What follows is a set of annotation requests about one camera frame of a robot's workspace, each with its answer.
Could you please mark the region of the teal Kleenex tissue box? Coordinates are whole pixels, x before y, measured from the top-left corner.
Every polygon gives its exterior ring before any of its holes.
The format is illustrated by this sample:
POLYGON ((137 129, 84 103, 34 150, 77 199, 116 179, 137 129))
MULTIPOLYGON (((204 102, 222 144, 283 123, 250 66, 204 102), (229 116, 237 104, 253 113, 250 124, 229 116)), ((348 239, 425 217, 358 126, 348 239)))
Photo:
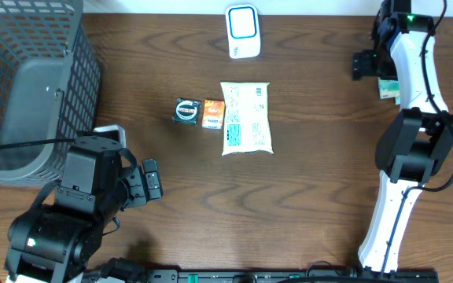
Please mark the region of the teal Kleenex tissue box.
POLYGON ((379 98, 392 98, 396 105, 400 104, 400 87, 397 80, 377 79, 379 98))

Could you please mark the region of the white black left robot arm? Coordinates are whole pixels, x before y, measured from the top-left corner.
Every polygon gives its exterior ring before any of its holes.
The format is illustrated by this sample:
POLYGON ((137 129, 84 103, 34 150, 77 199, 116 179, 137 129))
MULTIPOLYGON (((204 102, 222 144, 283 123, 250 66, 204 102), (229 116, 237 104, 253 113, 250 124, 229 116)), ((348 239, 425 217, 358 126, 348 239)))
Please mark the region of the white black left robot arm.
POLYGON ((118 212, 162 196, 155 159, 138 162, 111 138, 78 137, 67 152, 62 179, 43 187, 9 228, 9 279, 71 281, 87 268, 118 212))

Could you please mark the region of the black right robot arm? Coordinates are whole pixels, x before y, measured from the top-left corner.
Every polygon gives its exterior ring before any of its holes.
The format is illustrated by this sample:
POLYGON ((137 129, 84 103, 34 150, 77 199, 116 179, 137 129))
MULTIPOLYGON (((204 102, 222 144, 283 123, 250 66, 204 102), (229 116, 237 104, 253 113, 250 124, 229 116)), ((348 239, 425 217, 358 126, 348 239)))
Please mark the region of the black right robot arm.
POLYGON ((384 0, 370 37, 374 46, 355 53, 352 78, 395 80, 400 110, 375 150, 379 194, 361 267, 391 279, 398 270, 403 235, 421 193, 453 183, 453 114, 440 92, 434 62, 440 19, 413 13, 410 0, 384 0))

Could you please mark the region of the wet wipes pack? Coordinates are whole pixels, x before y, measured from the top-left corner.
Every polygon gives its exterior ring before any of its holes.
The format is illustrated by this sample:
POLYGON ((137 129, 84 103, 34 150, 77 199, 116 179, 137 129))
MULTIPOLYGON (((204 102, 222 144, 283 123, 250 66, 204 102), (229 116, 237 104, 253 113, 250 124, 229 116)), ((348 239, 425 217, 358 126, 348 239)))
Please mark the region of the wet wipes pack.
POLYGON ((269 85, 220 83, 225 102, 223 156, 259 151, 274 153, 268 119, 269 85))

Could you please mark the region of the round sticker item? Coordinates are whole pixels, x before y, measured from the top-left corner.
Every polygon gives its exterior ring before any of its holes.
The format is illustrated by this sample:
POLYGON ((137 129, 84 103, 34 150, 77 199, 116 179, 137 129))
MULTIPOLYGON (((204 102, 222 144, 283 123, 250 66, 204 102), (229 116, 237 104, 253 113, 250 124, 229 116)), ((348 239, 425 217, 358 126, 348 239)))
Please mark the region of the round sticker item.
POLYGON ((175 123, 196 126, 201 109, 201 102, 185 98, 176 100, 175 112, 172 120, 175 123))

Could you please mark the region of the orange Kleenex tissue pack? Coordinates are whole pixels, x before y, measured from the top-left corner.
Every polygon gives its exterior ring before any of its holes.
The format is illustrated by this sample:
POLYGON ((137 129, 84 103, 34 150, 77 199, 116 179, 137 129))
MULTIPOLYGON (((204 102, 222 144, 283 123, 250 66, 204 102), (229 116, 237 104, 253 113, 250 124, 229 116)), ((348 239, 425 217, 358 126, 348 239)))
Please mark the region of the orange Kleenex tissue pack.
POLYGON ((224 101, 205 100, 202 127, 219 130, 223 127, 225 113, 224 101))

